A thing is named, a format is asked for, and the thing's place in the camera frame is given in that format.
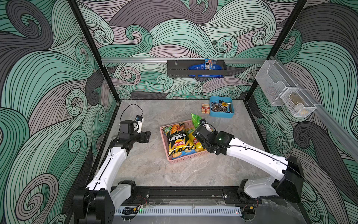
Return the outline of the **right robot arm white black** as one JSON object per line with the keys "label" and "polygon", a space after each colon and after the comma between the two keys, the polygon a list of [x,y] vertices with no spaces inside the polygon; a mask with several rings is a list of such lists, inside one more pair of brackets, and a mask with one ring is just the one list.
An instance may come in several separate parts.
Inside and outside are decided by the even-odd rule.
{"label": "right robot arm white black", "polygon": [[194,137],[210,153],[223,154],[243,160],[268,174],[268,177],[243,181],[239,194],[249,198],[279,196],[299,203],[304,183],[304,172],[299,159],[285,158],[262,151],[227,132],[211,131],[198,126]]}

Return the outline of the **green potato chips bag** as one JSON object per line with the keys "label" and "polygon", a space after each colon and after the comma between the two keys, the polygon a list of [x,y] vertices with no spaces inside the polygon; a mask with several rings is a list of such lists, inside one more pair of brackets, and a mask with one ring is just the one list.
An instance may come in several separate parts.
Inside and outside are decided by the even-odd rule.
{"label": "green potato chips bag", "polygon": [[197,129],[201,125],[201,120],[203,119],[201,116],[191,113],[192,123]]}

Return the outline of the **yellow potato chips bag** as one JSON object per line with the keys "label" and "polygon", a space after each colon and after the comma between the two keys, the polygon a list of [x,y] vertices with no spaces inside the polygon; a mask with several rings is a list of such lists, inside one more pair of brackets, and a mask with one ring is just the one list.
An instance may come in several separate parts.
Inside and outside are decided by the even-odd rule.
{"label": "yellow potato chips bag", "polygon": [[202,152],[205,151],[206,149],[202,146],[202,144],[194,137],[193,133],[194,133],[195,129],[194,128],[190,128],[190,129],[186,129],[186,134],[189,138],[189,140],[192,142],[192,144],[195,146],[195,151],[198,152]]}

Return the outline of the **blue potato chips bag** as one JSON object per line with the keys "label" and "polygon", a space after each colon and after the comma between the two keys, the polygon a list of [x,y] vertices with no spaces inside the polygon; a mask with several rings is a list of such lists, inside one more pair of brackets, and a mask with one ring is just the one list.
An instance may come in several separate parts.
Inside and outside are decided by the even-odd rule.
{"label": "blue potato chips bag", "polygon": [[174,153],[172,155],[172,160],[175,160],[175,159],[178,159],[178,158],[181,158],[184,156],[192,155],[192,154],[196,154],[196,151],[194,149],[180,151],[180,152]]}

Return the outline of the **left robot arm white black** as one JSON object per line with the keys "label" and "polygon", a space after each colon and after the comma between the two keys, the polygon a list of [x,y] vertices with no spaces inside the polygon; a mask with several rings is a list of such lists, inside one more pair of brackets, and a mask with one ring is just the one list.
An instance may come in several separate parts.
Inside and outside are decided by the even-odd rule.
{"label": "left robot arm white black", "polygon": [[151,132],[120,133],[109,144],[109,153],[93,180],[79,189],[73,198],[75,224],[111,224],[115,211],[132,195],[133,186],[119,183],[114,186],[119,168],[134,143],[148,143]]}

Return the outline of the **pink plastic basket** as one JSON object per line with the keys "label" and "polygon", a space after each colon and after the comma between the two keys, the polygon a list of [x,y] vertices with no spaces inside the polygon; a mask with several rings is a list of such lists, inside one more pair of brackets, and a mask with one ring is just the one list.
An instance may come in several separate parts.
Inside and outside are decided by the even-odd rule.
{"label": "pink plastic basket", "polygon": [[162,143],[163,143],[163,147],[164,147],[164,151],[165,151],[165,155],[166,155],[166,158],[167,160],[173,164],[173,163],[177,163],[179,161],[184,161],[184,160],[188,160],[188,159],[191,159],[191,158],[194,158],[194,157],[198,157],[198,156],[202,156],[202,155],[205,155],[205,154],[208,154],[208,151],[201,151],[201,152],[198,152],[198,153],[194,153],[194,154],[190,154],[190,155],[185,155],[185,156],[182,156],[182,157],[179,157],[179,158],[176,158],[176,159],[173,159],[172,156],[169,156],[168,155],[168,152],[169,152],[169,143],[167,141],[167,137],[165,136],[165,133],[163,131],[163,127],[160,128],[160,134],[161,134],[161,138],[162,138]]}

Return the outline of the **black potato chips bag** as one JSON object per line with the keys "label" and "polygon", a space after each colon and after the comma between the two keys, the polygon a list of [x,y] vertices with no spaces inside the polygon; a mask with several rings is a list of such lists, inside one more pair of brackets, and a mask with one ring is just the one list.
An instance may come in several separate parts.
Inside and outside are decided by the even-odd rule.
{"label": "black potato chips bag", "polygon": [[169,143],[169,156],[180,151],[195,149],[186,134],[185,123],[177,123],[162,129]]}

